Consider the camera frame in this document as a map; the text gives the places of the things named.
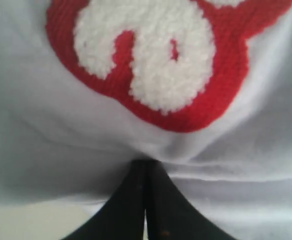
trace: red patch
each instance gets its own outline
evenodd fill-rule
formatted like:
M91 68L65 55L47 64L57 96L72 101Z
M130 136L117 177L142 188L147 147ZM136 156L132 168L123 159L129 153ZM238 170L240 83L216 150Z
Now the red patch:
M239 91L249 71L247 39L274 24L292 6L292 0L246 0L235 8L216 8L205 0L196 1L210 21L214 33L216 54L213 76L206 85L205 92L199 93L190 106L168 115L151 110L129 95L133 79L130 68L133 60L133 32L123 32L117 38L117 51L113 56L116 67L106 80L89 75L79 66L74 50L73 30L79 11L88 5L89 0L52 0L47 10L46 30L60 61L89 88L118 100L139 118L162 129L192 132L205 128L218 119ZM176 51L173 58L178 58Z

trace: white fuzzy appliqué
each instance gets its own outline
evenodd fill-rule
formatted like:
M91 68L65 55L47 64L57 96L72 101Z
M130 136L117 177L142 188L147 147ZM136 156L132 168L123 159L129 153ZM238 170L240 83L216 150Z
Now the white fuzzy appliqué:
M123 31L135 33L134 78L127 94L136 101L167 114L190 105L205 90L216 47L211 24L195 1L91 0L74 30L79 64L105 80L116 67L115 40Z
M214 4L217 8L221 8L224 6L232 6L235 8L241 2L244 2L244 1L246 1L246 0L206 0L206 2Z

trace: red knit border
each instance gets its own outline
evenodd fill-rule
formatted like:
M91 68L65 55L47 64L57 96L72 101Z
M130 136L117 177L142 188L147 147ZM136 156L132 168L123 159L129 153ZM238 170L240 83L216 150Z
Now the red knit border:
M151 110L128 94L133 79L130 69L133 32L123 32L117 38L117 51L113 56L117 67L106 80L89 75L79 66L73 30L79 11L88 5L89 0L52 0L47 10L46 31L60 61L89 88L118 100L139 118L162 129L192 132L219 118L239 91L249 71L247 39L274 24L292 6L292 0L246 0L236 8L216 8L205 0L195 1L210 21L215 36L213 76L205 92L198 94L192 105L168 115Z

